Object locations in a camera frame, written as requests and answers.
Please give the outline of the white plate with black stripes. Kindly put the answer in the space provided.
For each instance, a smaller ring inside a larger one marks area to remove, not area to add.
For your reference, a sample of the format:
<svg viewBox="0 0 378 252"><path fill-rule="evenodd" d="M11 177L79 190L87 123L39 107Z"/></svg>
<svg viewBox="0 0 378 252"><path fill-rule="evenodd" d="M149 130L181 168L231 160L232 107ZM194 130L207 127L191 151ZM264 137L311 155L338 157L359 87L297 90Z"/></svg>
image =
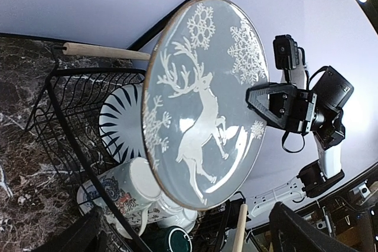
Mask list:
<svg viewBox="0 0 378 252"><path fill-rule="evenodd" d="M102 104L99 133L109 155L124 163L145 156L141 126L142 84L117 88Z"/></svg>

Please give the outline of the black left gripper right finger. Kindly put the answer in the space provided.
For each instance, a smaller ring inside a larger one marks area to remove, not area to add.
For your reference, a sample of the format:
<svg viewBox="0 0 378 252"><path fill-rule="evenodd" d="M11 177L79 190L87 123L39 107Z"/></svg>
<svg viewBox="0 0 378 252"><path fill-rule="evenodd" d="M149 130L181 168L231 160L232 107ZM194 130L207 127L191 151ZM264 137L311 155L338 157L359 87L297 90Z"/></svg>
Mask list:
<svg viewBox="0 0 378 252"><path fill-rule="evenodd" d="M310 225L283 202L273 206L269 226L274 251L354 251Z"/></svg>

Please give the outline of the grey reindeer snowflake plate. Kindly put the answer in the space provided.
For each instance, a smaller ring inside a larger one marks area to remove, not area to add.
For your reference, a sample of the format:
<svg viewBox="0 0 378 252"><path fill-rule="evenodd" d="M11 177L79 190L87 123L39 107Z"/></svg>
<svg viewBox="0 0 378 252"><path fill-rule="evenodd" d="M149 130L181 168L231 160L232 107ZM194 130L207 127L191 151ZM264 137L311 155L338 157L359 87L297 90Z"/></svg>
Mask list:
<svg viewBox="0 0 378 252"><path fill-rule="evenodd" d="M268 82L260 37L230 0L192 0L161 33L149 60L141 109L145 154L163 192L205 211L247 180L266 122L246 91Z"/></svg>

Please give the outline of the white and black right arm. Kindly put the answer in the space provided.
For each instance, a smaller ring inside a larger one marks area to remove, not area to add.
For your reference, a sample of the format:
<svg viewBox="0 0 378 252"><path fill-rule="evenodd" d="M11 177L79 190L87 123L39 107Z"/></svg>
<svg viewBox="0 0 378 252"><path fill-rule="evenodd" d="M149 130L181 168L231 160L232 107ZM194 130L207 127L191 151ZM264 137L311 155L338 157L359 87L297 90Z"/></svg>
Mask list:
<svg viewBox="0 0 378 252"><path fill-rule="evenodd" d="M311 90L289 83L268 83L246 91L246 103L270 127L283 130L281 142L290 133L314 135L318 159L303 167L297 178L302 191L315 198L344 178L341 143L346 136L343 106L354 87L333 67L323 66L322 76Z"/></svg>

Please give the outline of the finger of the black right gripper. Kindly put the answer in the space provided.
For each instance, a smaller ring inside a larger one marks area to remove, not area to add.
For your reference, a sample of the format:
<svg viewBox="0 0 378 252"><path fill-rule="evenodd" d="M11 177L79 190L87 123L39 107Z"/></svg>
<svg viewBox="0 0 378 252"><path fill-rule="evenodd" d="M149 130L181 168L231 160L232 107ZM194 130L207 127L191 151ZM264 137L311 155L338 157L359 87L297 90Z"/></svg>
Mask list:
<svg viewBox="0 0 378 252"><path fill-rule="evenodd" d="M285 83L268 83L248 88L246 103L268 125L286 125L297 95L297 87Z"/></svg>

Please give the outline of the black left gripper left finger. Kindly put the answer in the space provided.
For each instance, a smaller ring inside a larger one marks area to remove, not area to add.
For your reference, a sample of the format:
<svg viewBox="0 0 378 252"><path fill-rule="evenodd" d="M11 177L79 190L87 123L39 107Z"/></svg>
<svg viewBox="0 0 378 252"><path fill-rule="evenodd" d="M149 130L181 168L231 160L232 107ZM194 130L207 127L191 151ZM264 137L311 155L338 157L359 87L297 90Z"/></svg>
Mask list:
<svg viewBox="0 0 378 252"><path fill-rule="evenodd" d="M102 217L102 209L94 207L61 234L33 251L106 251L107 235L100 227Z"/></svg>

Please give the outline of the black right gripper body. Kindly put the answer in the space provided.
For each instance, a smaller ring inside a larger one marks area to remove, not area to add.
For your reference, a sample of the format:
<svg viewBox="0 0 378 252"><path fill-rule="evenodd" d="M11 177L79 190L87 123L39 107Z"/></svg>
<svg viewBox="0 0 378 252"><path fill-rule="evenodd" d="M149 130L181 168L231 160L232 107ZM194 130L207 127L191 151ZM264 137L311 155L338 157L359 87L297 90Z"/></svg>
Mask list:
<svg viewBox="0 0 378 252"><path fill-rule="evenodd" d="M269 111L277 121L268 125L292 133L343 134L344 93L299 91L295 96L276 93L269 96Z"/></svg>

